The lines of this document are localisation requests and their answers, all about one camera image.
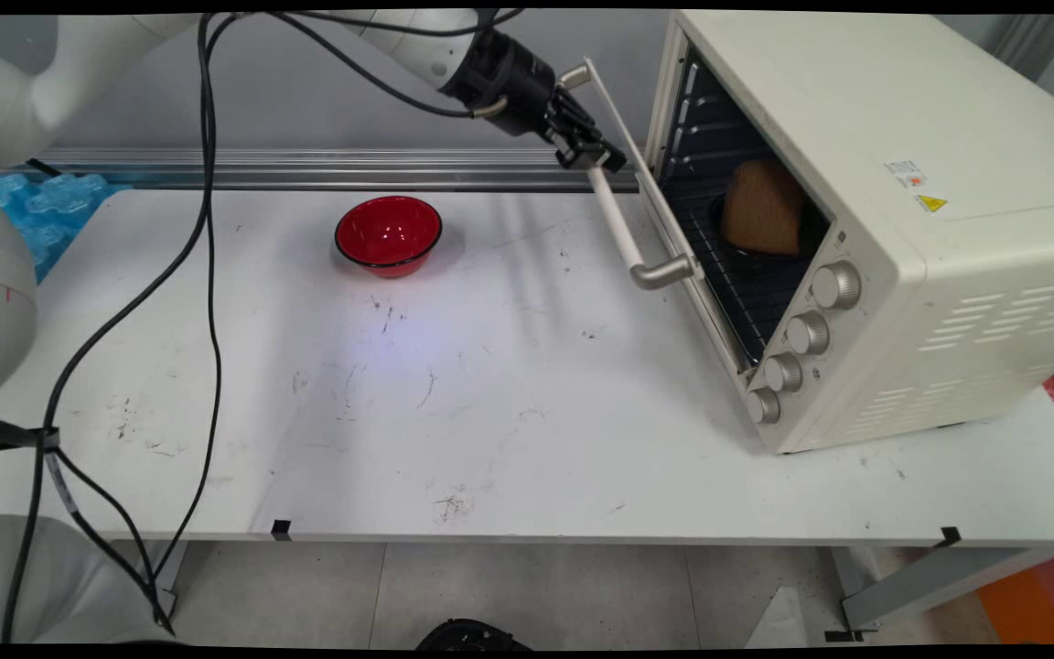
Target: red bowl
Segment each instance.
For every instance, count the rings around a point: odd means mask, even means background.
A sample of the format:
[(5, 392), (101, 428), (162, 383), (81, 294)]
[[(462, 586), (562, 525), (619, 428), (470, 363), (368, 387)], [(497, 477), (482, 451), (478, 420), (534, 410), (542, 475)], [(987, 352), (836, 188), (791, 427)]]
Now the red bowl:
[(405, 276), (426, 264), (442, 238), (442, 216), (412, 197), (369, 199), (344, 214), (336, 249), (376, 276)]

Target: table leg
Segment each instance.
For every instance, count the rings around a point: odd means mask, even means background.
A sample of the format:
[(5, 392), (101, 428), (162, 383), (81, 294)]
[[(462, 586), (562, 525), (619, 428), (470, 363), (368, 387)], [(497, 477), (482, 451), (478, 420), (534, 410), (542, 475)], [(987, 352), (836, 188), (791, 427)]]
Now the table leg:
[[(173, 592), (173, 584), (177, 581), (177, 571), (181, 567), (181, 559), (184, 559), (184, 550), (190, 545), (188, 541), (178, 541), (173, 547), (173, 554), (164, 562), (164, 567), (157, 575), (157, 599), (162, 605), (164, 614), (173, 617), (173, 606), (177, 603), (177, 594)], [(148, 544), (149, 559), (156, 566), (160, 563), (164, 550), (169, 549), (169, 541), (150, 542)]]
[(844, 586), (844, 617), (850, 629), (861, 631), (919, 614), (1050, 559), (1054, 559), (1054, 549), (948, 546), (880, 579), (870, 547), (833, 547), (833, 560)]

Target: oven knob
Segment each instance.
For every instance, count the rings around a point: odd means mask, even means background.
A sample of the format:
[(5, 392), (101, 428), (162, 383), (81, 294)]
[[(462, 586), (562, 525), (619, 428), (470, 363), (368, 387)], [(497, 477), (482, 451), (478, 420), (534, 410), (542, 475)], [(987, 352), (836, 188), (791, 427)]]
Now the oven knob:
[(861, 276), (846, 260), (831, 263), (812, 275), (812, 295), (825, 309), (852, 309), (861, 296)]
[(779, 421), (779, 400), (770, 389), (747, 392), (747, 412), (756, 423)]
[(787, 321), (787, 345), (798, 354), (820, 354), (828, 349), (828, 325), (819, 312), (808, 311)]
[(800, 360), (789, 354), (768, 356), (762, 365), (762, 376), (774, 392), (794, 392), (803, 383)]

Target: bread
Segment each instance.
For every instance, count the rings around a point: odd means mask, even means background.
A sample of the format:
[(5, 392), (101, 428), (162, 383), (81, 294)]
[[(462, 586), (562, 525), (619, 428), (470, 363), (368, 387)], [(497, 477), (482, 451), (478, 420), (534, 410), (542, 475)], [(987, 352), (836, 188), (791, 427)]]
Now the bread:
[(806, 201), (806, 193), (778, 159), (741, 163), (726, 192), (720, 232), (741, 250), (798, 257)]

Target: white table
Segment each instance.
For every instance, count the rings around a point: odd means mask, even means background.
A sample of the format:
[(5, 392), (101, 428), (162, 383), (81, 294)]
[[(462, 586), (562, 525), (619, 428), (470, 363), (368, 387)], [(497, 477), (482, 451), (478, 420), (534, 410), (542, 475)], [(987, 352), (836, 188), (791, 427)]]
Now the white table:
[[(216, 193), (226, 382), (186, 538), (270, 539), (289, 521), (292, 539), (932, 546), (954, 526), (955, 547), (1054, 554), (1045, 392), (991, 421), (769, 454), (684, 289), (633, 288), (593, 196), (418, 193), (447, 230), (422, 271), (384, 280), (333, 247), (338, 218), (377, 195)], [(1, 419), (40, 425), (59, 368), (167, 266), (199, 199), (101, 207), (38, 292)], [(639, 197), (621, 201), (660, 257)], [(202, 238), (84, 360), (56, 419), (145, 538), (179, 525), (204, 456), (204, 259)], [(24, 512), (31, 464), (1, 451), (0, 512)], [(101, 535), (126, 535), (72, 489)], [(66, 520), (51, 487), (41, 512)], [(999, 563), (1032, 556), (1016, 555)]]

